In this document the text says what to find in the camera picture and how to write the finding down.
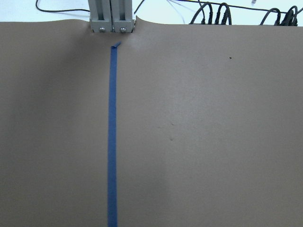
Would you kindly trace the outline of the aluminium frame post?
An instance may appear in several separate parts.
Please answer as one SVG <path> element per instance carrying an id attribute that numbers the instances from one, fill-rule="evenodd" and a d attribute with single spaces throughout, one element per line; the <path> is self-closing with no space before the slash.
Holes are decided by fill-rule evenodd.
<path id="1" fill-rule="evenodd" d="M 132 33 L 135 27 L 131 0 L 89 0 L 90 27 L 95 33 Z"/>

